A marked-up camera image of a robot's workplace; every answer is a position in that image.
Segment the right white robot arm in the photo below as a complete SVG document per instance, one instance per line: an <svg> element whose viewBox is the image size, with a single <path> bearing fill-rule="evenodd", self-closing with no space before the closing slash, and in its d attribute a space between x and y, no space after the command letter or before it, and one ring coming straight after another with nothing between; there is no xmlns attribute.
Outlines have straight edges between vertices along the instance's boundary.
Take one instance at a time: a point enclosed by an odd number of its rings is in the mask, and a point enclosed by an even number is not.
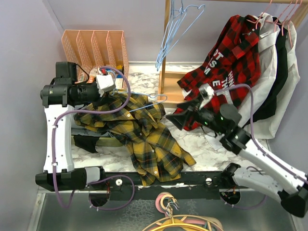
<svg viewBox="0 0 308 231"><path fill-rule="evenodd" d="M200 102L193 100L179 104L185 110L166 118L182 130L191 119L221 134L222 146L247 159L264 171L264 174L250 172L239 164L230 163L220 175L226 188L243 186L258 191L278 201L290 214L303 218L308 211L308 176L276 157L264 148L253 136L238 126L241 115L231 104L224 104L218 113L200 108Z"/></svg>

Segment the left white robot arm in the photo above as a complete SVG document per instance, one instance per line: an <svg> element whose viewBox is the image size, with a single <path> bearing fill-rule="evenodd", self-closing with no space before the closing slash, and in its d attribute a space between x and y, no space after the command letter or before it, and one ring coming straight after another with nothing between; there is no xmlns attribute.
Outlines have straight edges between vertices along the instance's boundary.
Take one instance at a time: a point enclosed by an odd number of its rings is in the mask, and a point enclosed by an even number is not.
<svg viewBox="0 0 308 231"><path fill-rule="evenodd" d="M43 172L35 176L38 186L56 190L81 190L90 184L101 190L106 185L102 167L75 168L72 158L71 125L76 105L98 100L94 84L77 83L78 64L57 62L56 76L40 92L47 121L47 153Z"/></svg>

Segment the single blue wire hanger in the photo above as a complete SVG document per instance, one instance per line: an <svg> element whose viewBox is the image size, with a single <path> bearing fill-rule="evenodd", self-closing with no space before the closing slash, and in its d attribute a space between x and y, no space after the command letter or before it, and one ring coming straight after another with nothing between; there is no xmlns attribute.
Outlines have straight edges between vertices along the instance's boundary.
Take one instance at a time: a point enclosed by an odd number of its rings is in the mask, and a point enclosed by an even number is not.
<svg viewBox="0 0 308 231"><path fill-rule="evenodd" d="M160 103L163 103L165 102L168 97L165 95L165 94L157 94L155 96L151 96L149 94L144 94L144 93L137 93L137 92L132 92L130 91L130 97L129 97L129 92L128 91L120 91L118 89L113 89L113 92L111 93L112 96L121 96L122 98L124 96L127 97L127 99L130 101L130 99L132 99L132 96L136 96L137 98L139 98L139 96L143 97L145 96L145 104L142 106L142 107L136 107L134 106L134 108L132 110L129 110L129 112L135 112L135 111L138 111L138 110L141 110L141 109L145 109L145 108L148 108L148 107L151 107L151 106L154 106L156 104L160 104ZM158 98L159 96L163 96L165 99L162 100L161 102L159 102L158 100L156 102L152 102L152 101L149 101L149 99L155 99L155 98Z"/></svg>

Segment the yellow plaid shirt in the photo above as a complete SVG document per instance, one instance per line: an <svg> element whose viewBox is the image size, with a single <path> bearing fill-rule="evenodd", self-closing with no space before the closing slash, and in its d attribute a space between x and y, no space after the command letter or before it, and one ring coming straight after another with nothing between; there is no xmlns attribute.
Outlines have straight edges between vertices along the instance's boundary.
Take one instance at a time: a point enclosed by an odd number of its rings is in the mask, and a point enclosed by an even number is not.
<svg viewBox="0 0 308 231"><path fill-rule="evenodd" d="M125 93L108 95L105 101L87 105L85 109L95 113L77 113L74 121L93 132L110 132L127 148L144 186L180 179L183 165L196 163L161 123L166 114L163 105L150 103L145 95L128 98Z"/></svg>

